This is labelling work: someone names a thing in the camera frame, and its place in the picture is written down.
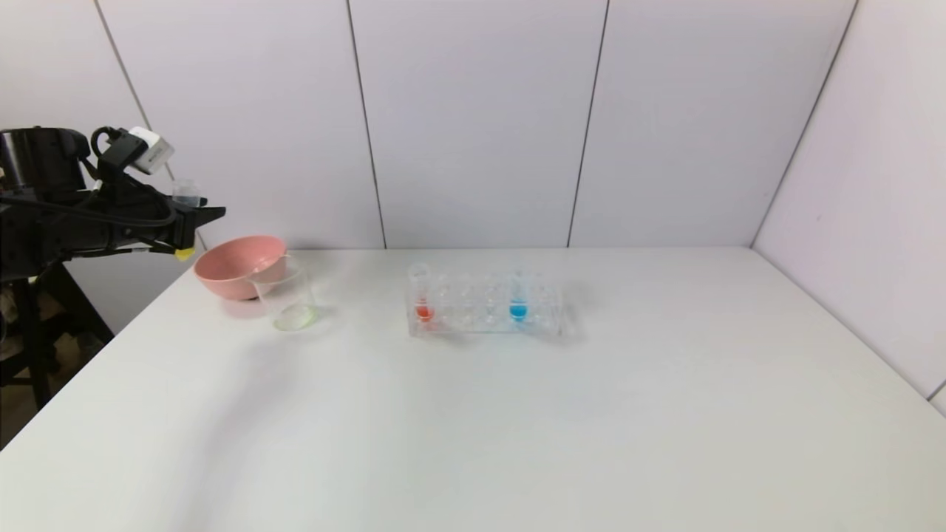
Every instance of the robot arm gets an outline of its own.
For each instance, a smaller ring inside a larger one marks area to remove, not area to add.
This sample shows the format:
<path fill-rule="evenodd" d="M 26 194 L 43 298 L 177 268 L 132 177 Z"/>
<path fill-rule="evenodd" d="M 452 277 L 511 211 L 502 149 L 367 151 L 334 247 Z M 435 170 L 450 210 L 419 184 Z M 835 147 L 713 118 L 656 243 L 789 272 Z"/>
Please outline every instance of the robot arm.
<path fill-rule="evenodd" d="M 98 150 L 107 134 L 110 146 Z M 29 128 L 0 131 L 0 281 L 39 275 L 73 257 L 148 251 L 174 253 L 194 247 L 194 231 L 224 215 L 225 207 L 173 202 L 125 172 L 152 173 L 173 149 L 142 128 L 100 128 L 89 143 L 73 130 Z M 86 189 L 79 164 L 94 179 Z M 146 248 L 118 249 L 135 243 Z"/>

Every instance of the small plastic cup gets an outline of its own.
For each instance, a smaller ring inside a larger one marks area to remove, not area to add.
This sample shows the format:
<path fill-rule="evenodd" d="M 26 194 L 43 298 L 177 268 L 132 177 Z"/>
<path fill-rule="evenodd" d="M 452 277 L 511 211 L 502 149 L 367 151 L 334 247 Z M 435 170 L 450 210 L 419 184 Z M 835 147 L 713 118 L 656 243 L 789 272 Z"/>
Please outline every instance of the small plastic cup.
<path fill-rule="evenodd" d="M 171 200 L 191 207 L 201 206 L 201 189 L 193 179 L 174 180 Z"/>
<path fill-rule="evenodd" d="M 264 261 L 247 278 L 279 330 L 300 330 L 318 317 L 308 273 L 298 258 L 283 255 Z"/>

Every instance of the test tube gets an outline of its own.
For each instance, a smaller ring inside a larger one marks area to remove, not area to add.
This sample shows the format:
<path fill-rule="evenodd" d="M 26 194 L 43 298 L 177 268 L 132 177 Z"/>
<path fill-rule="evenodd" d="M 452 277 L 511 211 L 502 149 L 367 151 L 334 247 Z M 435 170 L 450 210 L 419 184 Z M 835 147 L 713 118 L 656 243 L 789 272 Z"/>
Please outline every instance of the test tube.
<path fill-rule="evenodd" d="M 509 285 L 509 315 L 519 323 L 525 321 L 526 314 L 529 313 L 526 290 L 525 275 L 516 270 Z"/>
<path fill-rule="evenodd" d="M 430 295 L 430 268 L 427 264 L 412 264 L 408 269 L 411 280 L 411 300 L 417 319 L 427 323 L 433 319 L 433 309 L 428 304 Z"/>

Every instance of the blue liquid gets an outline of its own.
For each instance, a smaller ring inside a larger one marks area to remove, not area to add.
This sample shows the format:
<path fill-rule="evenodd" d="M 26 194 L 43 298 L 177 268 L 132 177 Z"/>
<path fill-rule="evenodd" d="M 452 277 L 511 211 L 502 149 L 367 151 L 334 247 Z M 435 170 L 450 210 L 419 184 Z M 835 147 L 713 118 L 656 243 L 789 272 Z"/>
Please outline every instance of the blue liquid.
<path fill-rule="evenodd" d="M 514 299 L 509 306 L 509 315 L 518 322 L 525 320 L 528 313 L 529 307 L 525 304 L 525 301 Z"/>

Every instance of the glass beaker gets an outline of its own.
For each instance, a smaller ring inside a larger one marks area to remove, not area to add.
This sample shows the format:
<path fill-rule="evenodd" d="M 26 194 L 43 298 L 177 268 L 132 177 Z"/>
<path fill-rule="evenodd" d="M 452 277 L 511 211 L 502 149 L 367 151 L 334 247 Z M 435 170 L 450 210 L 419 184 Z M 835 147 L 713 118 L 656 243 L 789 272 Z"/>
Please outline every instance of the glass beaker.
<path fill-rule="evenodd" d="M 317 317 L 308 273 L 298 258 L 283 255 L 261 262 L 248 277 L 256 287 L 272 325 L 279 330 L 299 330 Z"/>

